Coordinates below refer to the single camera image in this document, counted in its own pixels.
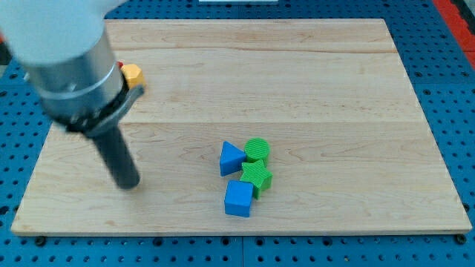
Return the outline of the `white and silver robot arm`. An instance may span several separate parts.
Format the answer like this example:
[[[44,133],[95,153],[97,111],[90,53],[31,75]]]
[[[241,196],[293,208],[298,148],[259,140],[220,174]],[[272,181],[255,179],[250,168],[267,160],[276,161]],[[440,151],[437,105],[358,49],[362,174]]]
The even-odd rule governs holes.
[[[131,93],[108,40],[105,16],[124,0],[4,0],[1,33],[67,131],[96,137],[118,128],[142,95]]]

